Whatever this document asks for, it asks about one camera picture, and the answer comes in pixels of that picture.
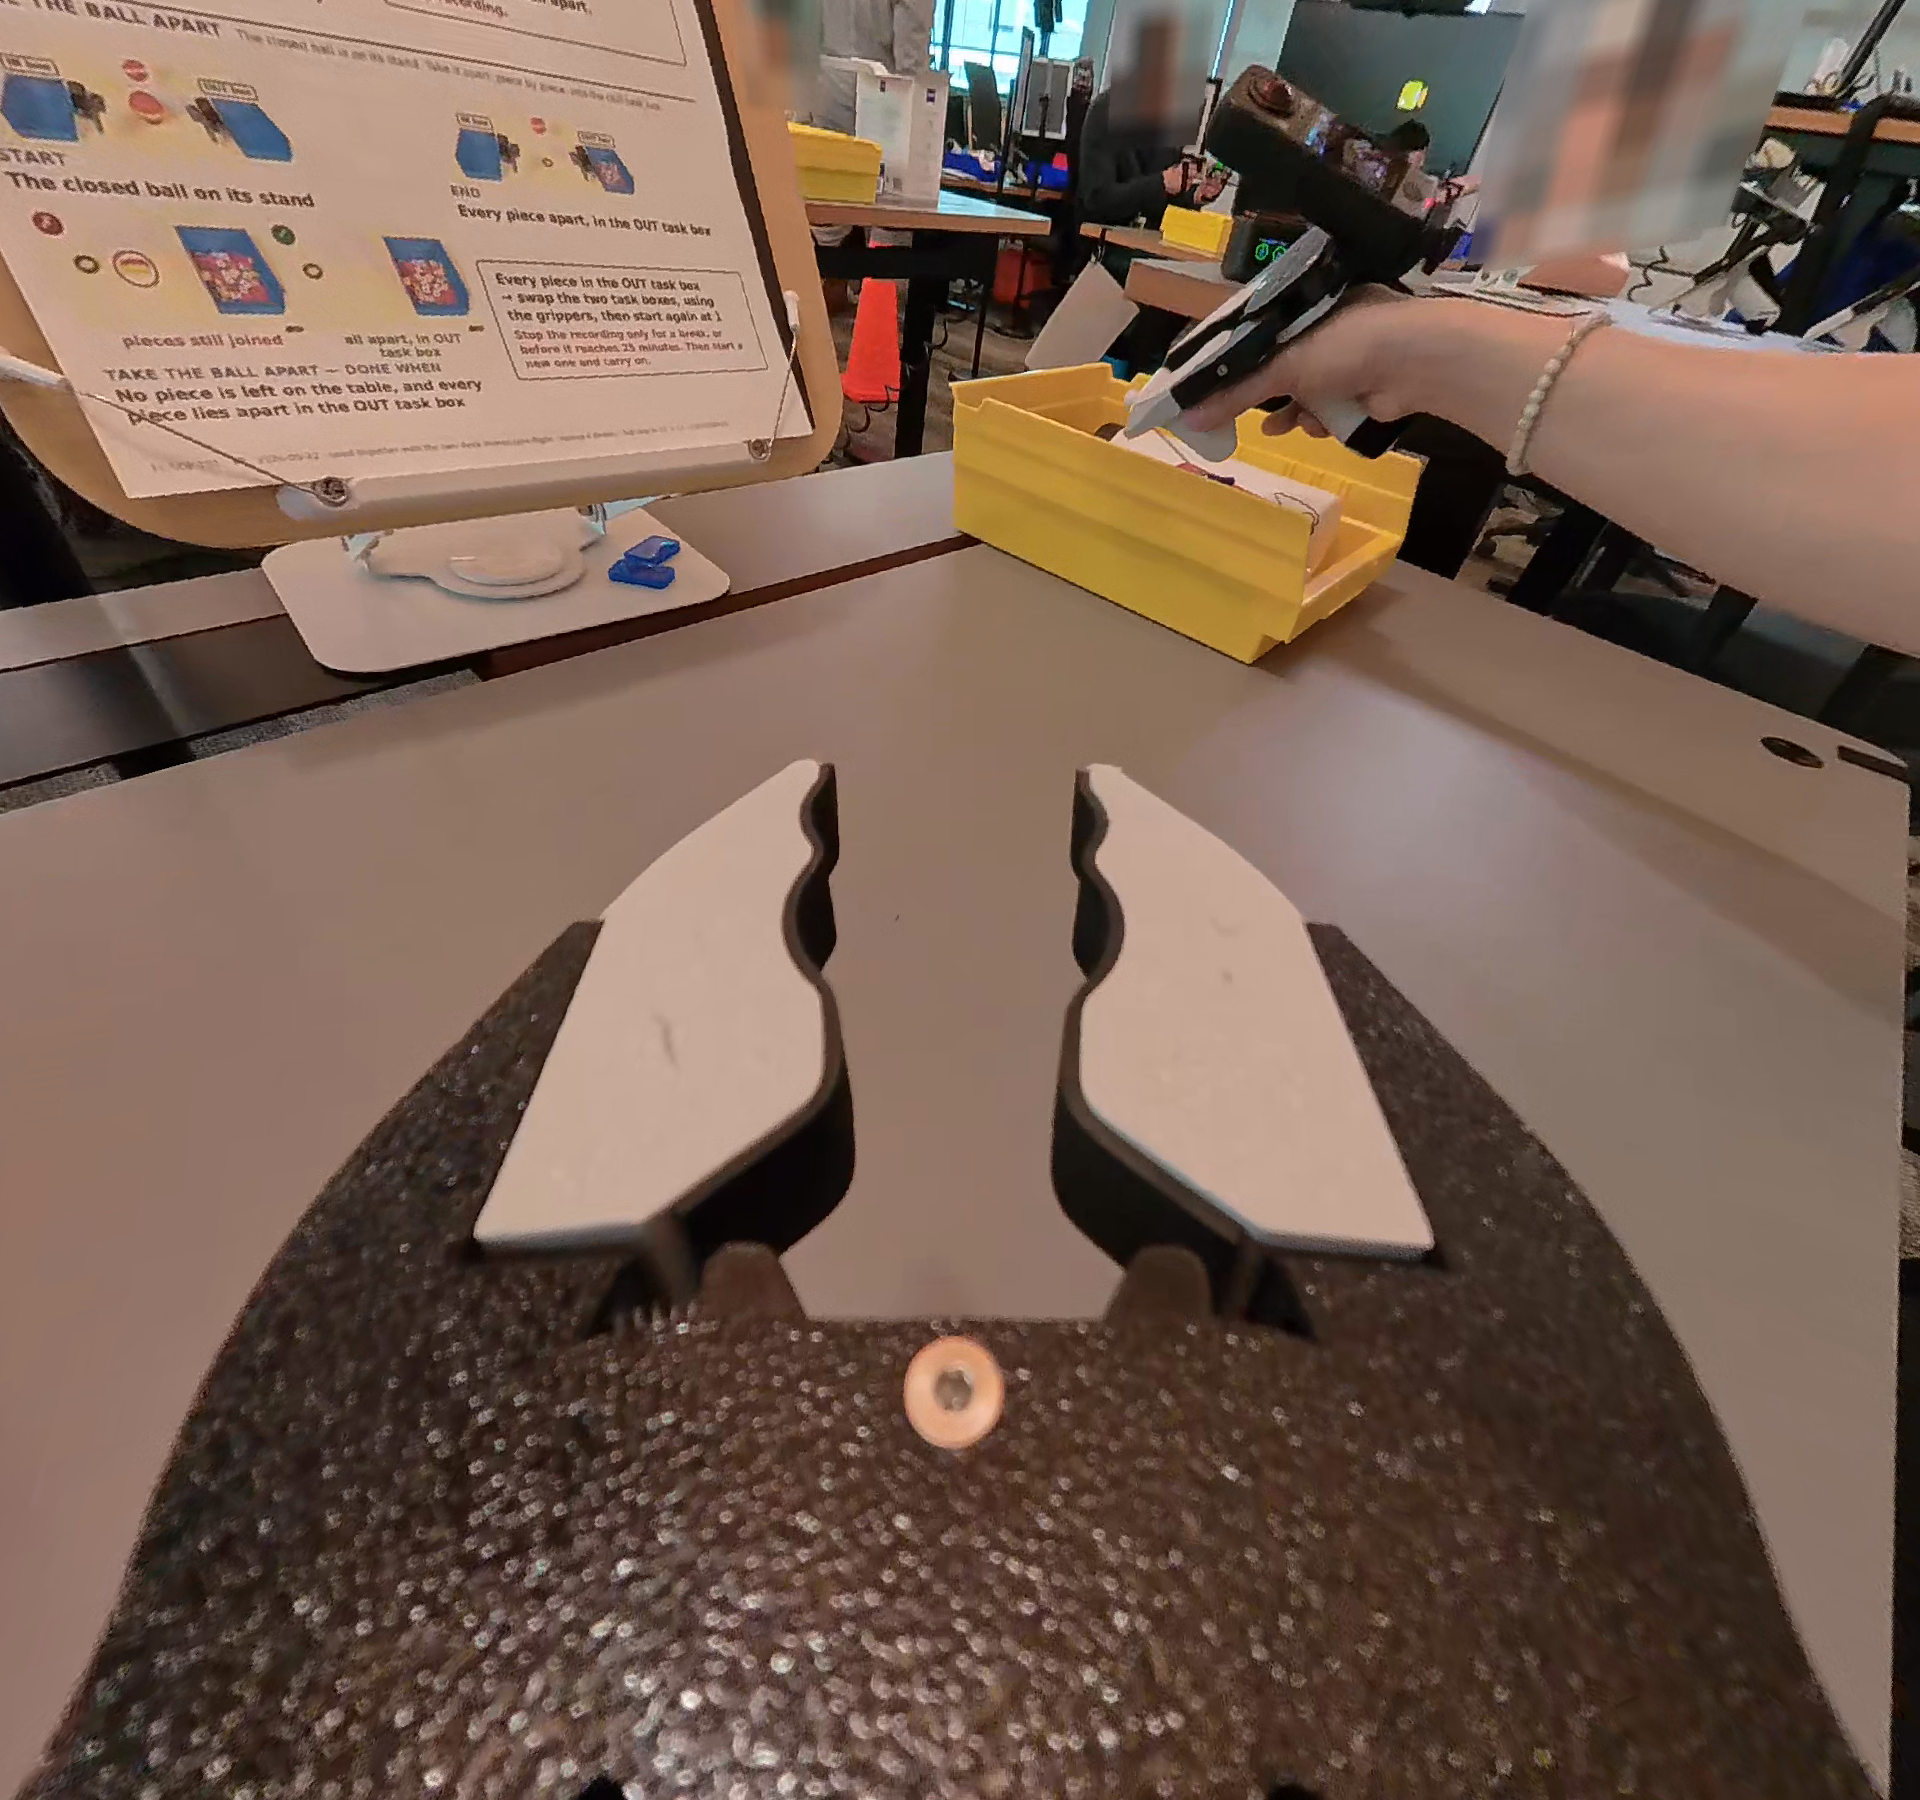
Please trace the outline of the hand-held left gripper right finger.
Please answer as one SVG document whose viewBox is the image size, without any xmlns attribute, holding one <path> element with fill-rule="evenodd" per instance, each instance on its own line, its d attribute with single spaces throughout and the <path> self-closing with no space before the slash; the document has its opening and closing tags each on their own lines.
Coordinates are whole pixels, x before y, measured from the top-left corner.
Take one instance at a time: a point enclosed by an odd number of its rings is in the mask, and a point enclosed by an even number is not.
<svg viewBox="0 0 1920 1800">
<path fill-rule="evenodd" d="M 1184 1250 L 1213 1306 L 1287 1306 L 1287 1259 L 1431 1259 L 1431 1213 L 1281 887 L 1116 767 L 1078 768 L 1067 865 L 1067 1221 L 1111 1262 Z"/>
</svg>

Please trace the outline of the white stand base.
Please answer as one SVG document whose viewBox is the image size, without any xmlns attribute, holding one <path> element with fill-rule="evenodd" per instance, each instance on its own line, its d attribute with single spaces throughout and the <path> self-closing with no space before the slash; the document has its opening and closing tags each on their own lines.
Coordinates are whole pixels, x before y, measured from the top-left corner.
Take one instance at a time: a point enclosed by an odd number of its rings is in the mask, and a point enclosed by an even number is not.
<svg viewBox="0 0 1920 1800">
<path fill-rule="evenodd" d="M 337 676 L 473 659 L 730 596 L 730 573 L 683 540 L 675 583 L 615 589 L 608 560 L 675 538 L 647 498 L 291 540 L 265 556 L 306 656 Z"/>
</svg>

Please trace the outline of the black television screen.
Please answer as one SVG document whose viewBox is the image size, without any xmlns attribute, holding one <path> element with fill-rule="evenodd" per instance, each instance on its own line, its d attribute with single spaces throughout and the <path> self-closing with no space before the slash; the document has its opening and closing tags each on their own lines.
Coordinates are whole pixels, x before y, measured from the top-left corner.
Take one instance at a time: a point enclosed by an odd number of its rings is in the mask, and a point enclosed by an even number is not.
<svg viewBox="0 0 1920 1800">
<path fill-rule="evenodd" d="M 1276 69 L 1364 133 L 1425 127 L 1425 170 L 1460 176 L 1520 30 L 1520 13 L 1477 0 L 1293 0 Z"/>
</svg>

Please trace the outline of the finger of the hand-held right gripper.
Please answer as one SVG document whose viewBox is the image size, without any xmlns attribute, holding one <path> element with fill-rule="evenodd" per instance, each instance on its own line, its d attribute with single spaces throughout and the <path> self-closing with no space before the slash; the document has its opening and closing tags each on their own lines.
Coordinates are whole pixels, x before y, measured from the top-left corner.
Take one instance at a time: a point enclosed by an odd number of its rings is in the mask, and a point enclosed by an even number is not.
<svg viewBox="0 0 1920 1800">
<path fill-rule="evenodd" d="M 1240 427 L 1197 427 L 1197 408 L 1252 378 L 1287 344 L 1338 313 L 1346 290 L 1340 256 L 1326 230 L 1300 230 L 1248 286 L 1192 321 L 1166 363 L 1125 394 L 1116 436 L 1166 431 L 1176 440 L 1240 440 Z"/>
</svg>

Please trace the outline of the person's right forearm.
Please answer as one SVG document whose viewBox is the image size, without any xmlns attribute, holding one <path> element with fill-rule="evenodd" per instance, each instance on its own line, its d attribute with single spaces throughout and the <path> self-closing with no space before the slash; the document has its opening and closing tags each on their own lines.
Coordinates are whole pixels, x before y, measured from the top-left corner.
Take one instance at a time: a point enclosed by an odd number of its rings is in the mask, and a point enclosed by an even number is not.
<svg viewBox="0 0 1920 1800">
<path fill-rule="evenodd" d="M 1722 589 L 1920 649 L 1920 360 L 1701 348 L 1582 316 L 1523 469 Z"/>
</svg>

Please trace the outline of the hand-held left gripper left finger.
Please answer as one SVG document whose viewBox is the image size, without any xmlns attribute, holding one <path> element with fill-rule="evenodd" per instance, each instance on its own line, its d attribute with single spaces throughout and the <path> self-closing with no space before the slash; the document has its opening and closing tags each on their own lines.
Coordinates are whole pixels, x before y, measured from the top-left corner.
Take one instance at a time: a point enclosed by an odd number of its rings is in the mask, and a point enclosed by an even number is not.
<svg viewBox="0 0 1920 1800">
<path fill-rule="evenodd" d="M 836 774 L 791 762 L 649 861 L 583 979 L 473 1216 L 489 1259 L 798 1250 L 852 1185 L 826 982 Z"/>
</svg>

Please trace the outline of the person's right hand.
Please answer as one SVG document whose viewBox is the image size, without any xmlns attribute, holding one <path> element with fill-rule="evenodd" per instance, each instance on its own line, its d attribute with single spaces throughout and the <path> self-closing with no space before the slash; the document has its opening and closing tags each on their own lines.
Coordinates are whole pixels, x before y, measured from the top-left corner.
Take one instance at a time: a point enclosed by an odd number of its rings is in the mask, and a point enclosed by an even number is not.
<svg viewBox="0 0 1920 1800">
<path fill-rule="evenodd" d="M 1574 316 L 1364 286 L 1258 375 L 1213 394 L 1197 420 L 1266 413 L 1276 436 L 1290 427 L 1332 436 L 1326 413 L 1351 408 L 1370 420 L 1434 415 L 1508 451 L 1570 327 Z"/>
</svg>

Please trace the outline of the instruction sheet board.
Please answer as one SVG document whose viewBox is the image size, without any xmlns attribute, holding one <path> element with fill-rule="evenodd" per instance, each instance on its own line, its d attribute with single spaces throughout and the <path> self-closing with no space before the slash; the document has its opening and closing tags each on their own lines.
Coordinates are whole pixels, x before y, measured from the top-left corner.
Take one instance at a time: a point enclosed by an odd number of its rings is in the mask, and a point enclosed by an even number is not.
<svg viewBox="0 0 1920 1800">
<path fill-rule="evenodd" d="M 836 355 L 731 0 L 4 0 L 4 420 L 277 548 L 814 472 Z"/>
</svg>

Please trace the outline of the orange traffic cone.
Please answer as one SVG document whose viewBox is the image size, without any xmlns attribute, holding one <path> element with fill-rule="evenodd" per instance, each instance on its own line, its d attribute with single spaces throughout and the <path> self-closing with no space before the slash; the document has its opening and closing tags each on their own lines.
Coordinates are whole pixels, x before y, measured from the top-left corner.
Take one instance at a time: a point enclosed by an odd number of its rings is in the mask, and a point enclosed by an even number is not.
<svg viewBox="0 0 1920 1800">
<path fill-rule="evenodd" d="M 862 275 L 852 304 L 852 337 L 843 360 L 843 394 L 862 413 L 901 401 L 901 286 Z"/>
</svg>

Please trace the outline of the white cylinder with black cap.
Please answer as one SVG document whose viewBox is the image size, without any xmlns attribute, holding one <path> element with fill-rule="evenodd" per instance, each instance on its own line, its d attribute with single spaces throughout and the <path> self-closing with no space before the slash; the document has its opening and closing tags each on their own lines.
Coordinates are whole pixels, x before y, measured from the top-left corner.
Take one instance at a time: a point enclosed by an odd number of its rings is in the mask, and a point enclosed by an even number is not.
<svg viewBox="0 0 1920 1800">
<path fill-rule="evenodd" d="M 1223 485 L 1223 489 L 1240 489 L 1240 492 L 1252 492 L 1252 498 L 1271 498 L 1281 511 L 1300 511 L 1311 515 L 1311 527 L 1338 527 L 1340 519 L 1340 492 L 1332 489 L 1317 489 L 1308 478 L 1290 478 L 1290 472 L 1276 472 L 1276 469 L 1258 469 L 1258 462 L 1246 462 L 1246 456 L 1203 456 L 1192 440 L 1170 436 L 1170 431 L 1116 431 L 1108 436 L 1111 446 L 1129 446 L 1137 456 L 1156 456 L 1166 469 L 1182 469 L 1182 472 L 1203 472 L 1206 485 Z"/>
</svg>

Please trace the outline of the grey desk with wooden edge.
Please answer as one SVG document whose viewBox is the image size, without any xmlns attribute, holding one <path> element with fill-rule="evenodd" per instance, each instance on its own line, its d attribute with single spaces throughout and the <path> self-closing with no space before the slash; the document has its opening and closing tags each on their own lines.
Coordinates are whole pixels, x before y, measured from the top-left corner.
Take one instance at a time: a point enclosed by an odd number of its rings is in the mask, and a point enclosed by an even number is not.
<svg viewBox="0 0 1920 1800">
<path fill-rule="evenodd" d="M 1240 286 L 1240 279 L 1223 275 L 1217 259 L 1206 259 L 1203 249 L 1192 249 L 1182 241 L 1166 241 L 1162 230 L 1082 223 L 1078 235 L 1096 256 L 1125 249 L 1129 256 L 1125 295 L 1137 304 L 1137 305 L 1166 305 L 1182 321 L 1206 316 Z M 1528 305 L 1528 313 L 1570 313 L 1582 304 L 1574 290 L 1553 290 L 1553 286 L 1528 286 L 1523 275 L 1508 275 L 1508 273 L 1467 273 L 1467 265 L 1452 265 L 1452 259 L 1434 275 L 1408 273 L 1399 279 L 1399 290 L 1477 295 L 1477 304 L 1508 304 L 1508 305 Z"/>
</svg>

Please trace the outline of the yellow plastic bin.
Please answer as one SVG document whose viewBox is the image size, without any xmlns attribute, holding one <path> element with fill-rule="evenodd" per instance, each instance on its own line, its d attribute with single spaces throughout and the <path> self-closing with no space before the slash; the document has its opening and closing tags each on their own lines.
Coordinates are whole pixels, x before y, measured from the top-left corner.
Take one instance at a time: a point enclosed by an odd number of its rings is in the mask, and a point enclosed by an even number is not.
<svg viewBox="0 0 1920 1800">
<path fill-rule="evenodd" d="M 883 145 L 791 121 L 800 205 L 870 206 L 883 185 Z"/>
<path fill-rule="evenodd" d="M 1116 427 L 1125 387 L 1104 363 L 959 378 L 959 531 L 1235 659 L 1300 639 L 1406 548 L 1418 456 L 1266 436 L 1258 415 L 1246 415 L 1235 456 L 1340 492 L 1340 519 L 1311 527 L 1111 446 Z"/>
</svg>

